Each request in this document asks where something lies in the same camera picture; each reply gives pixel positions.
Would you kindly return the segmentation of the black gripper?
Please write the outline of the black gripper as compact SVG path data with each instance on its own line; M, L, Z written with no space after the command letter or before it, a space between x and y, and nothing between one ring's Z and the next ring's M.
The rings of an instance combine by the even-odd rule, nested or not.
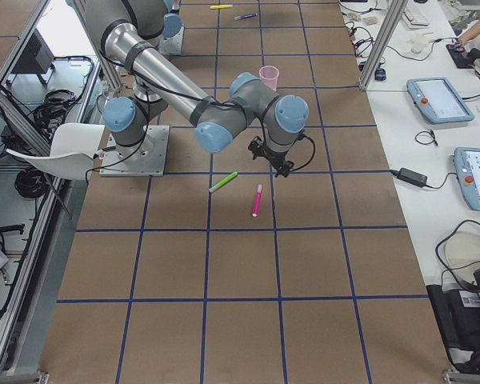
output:
M276 152L271 150L265 141L259 136L255 136L248 145L248 150L252 153L252 159L264 158L276 171L275 177L282 176L287 178L294 170L294 163L286 160L286 152Z

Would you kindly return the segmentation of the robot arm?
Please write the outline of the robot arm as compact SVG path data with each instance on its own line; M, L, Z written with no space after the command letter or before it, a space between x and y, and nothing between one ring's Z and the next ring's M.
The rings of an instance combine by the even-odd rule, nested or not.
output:
M177 35L182 28L182 20L180 18L179 1L164 0L166 12L163 16L162 36L164 38L172 38Z
M265 158L283 177L297 170L286 154L303 131L309 107L303 98L281 96L249 72L236 77L230 97L218 102L166 59L152 40L172 32L174 16L167 1L88 1L84 20L101 56L122 66L176 109L194 127L194 136L211 154L224 150L259 120L263 136L248 149Z

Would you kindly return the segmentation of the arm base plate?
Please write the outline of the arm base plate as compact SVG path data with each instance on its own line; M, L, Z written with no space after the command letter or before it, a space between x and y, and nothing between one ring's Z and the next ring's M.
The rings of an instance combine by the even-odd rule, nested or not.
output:
M166 164L166 152L169 142L170 126L145 126L145 141L138 151L131 155L137 146L124 148L117 146L110 134L112 151L105 152L99 173L103 177L143 177L163 176Z
M180 56L182 54L183 35L184 25L181 25L178 29L175 26L164 29L159 39L159 52L163 55Z

